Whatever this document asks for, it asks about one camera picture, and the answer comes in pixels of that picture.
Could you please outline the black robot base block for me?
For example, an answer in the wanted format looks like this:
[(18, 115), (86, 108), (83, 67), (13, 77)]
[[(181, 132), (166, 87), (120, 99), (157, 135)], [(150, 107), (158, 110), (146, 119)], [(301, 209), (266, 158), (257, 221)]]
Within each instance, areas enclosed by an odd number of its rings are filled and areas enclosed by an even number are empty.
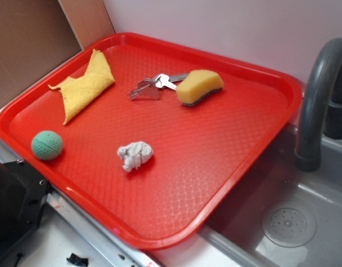
[(28, 162), (0, 162), (0, 258), (37, 231), (49, 189)]

